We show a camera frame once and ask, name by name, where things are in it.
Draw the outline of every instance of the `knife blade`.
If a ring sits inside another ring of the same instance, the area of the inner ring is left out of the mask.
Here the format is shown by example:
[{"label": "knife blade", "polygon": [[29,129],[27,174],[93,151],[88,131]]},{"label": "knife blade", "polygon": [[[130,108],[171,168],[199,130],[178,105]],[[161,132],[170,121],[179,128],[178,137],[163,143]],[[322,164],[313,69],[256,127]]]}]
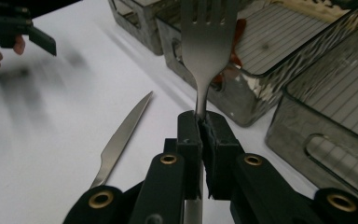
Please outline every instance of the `knife blade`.
[{"label": "knife blade", "polygon": [[117,128],[101,154],[101,167],[90,189],[69,211],[64,224],[124,223],[123,218],[126,218],[128,214],[118,205],[120,199],[127,196],[121,190],[106,186],[105,183],[130,140],[152,94],[152,91],[149,92]]}]

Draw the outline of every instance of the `fork handle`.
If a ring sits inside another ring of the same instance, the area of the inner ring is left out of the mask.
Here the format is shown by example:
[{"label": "fork handle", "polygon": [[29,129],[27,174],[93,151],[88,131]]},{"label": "fork handle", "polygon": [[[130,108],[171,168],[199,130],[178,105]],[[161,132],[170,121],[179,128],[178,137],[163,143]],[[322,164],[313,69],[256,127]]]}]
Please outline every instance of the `fork handle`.
[{"label": "fork handle", "polygon": [[209,85],[211,84],[211,80],[196,80],[197,83],[197,102],[196,102],[196,116],[199,117],[200,120],[205,120],[206,116],[206,104],[208,97]]}]

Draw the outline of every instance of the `metal container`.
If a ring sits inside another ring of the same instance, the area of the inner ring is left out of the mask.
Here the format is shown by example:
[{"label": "metal container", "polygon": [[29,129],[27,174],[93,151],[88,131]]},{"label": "metal container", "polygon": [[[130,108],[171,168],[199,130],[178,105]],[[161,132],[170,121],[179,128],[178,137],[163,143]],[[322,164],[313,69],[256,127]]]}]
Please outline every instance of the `metal container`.
[{"label": "metal container", "polygon": [[108,0],[116,23],[156,55],[162,54],[156,13],[179,0]]},{"label": "metal container", "polygon": [[[181,59],[179,7],[157,14],[158,30],[166,64],[195,88],[194,78]],[[304,14],[309,9],[312,15]],[[218,75],[219,81],[211,85],[208,99],[246,127],[278,103],[281,88],[290,77],[358,26],[358,7],[342,10],[310,0],[258,0],[249,2],[239,18],[246,19],[246,28],[235,47],[242,67],[228,64]]]},{"label": "metal container", "polygon": [[358,197],[358,29],[283,88],[266,143],[317,187]]}]

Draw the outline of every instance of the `white tabletop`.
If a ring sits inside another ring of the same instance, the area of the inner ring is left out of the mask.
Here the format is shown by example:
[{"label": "white tabletop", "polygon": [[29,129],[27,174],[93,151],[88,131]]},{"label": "white tabletop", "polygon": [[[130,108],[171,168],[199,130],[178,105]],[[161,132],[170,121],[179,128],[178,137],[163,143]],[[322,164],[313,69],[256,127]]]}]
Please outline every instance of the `white tabletop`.
[{"label": "white tabletop", "polygon": [[[107,185],[126,190],[145,178],[177,116],[196,92],[115,23],[107,0],[84,0],[34,20],[57,41],[52,57],[27,40],[22,56],[2,49],[0,224],[62,223],[89,187],[100,155],[136,103],[154,92]],[[208,109],[219,112],[212,104]],[[250,128],[227,119],[247,152],[266,157],[292,187],[316,188],[268,149],[273,110]],[[233,223],[229,202],[204,200],[203,223]]]}]

